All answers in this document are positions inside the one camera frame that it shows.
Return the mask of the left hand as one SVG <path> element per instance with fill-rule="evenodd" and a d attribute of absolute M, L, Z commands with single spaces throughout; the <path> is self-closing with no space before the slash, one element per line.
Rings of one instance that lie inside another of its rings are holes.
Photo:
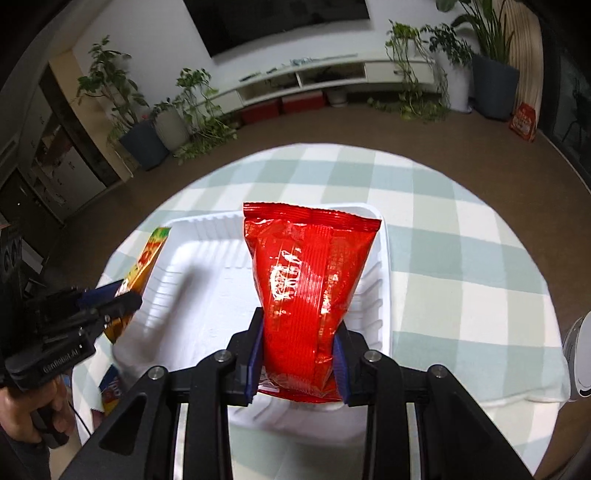
<path fill-rule="evenodd" d="M 55 411 L 54 428 L 60 433 L 70 435 L 75 427 L 75 418 L 69 406 L 68 391 L 60 377 L 28 392 L 2 388 L 1 427 L 15 441 L 40 443 L 42 437 L 33 424 L 31 414 L 46 405 Z"/>

